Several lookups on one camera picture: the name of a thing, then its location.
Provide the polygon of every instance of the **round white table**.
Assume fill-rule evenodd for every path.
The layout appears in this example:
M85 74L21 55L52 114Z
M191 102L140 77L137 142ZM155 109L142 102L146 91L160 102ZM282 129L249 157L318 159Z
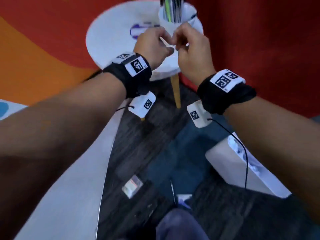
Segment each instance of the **round white table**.
M135 0L116 5L100 14L91 23L86 35L88 52L97 66L103 69L114 57L133 51L139 34L149 27L159 26L159 9L158 0ZM194 28L203 33L198 18ZM181 107L179 72L178 52L175 51L152 72L150 79L154 81L171 77L177 108Z

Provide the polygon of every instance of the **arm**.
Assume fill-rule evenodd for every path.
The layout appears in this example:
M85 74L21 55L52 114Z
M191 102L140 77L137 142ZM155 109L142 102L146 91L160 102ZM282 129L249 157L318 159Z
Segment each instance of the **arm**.
M142 34L134 52L155 69L171 55L164 28ZM0 232L13 239L53 183L95 141L126 98L123 83L102 73L0 121Z
M172 39L181 71L195 85L216 73L205 36L186 23ZM224 115L250 152L320 222L320 125L259 97L232 104Z

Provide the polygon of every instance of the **table leg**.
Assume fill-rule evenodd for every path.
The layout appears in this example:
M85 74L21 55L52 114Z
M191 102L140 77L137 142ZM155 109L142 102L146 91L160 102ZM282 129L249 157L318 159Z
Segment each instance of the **table leg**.
M180 101L180 88L179 88L179 75L176 74L170 77L171 85L173 89L173 96L174 100L176 101L177 109L181 108L181 101Z

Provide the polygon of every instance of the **person's leg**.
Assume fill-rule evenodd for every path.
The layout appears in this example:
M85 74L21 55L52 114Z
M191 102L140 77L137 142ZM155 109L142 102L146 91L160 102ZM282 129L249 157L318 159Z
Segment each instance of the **person's leg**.
M209 240L209 238L192 215L182 209L173 209L156 227L156 240Z

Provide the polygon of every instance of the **hand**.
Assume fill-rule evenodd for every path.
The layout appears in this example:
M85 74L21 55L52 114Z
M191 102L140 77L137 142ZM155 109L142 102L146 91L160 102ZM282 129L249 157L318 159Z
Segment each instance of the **hand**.
M172 38L165 28L149 28L139 35L133 50L149 62L152 70L157 69L168 56L174 53L174 48L167 47L160 37L168 44L172 44Z
M178 54L181 72L197 87L208 76L216 73L211 58L209 39L195 30L189 23L177 28L172 37Z

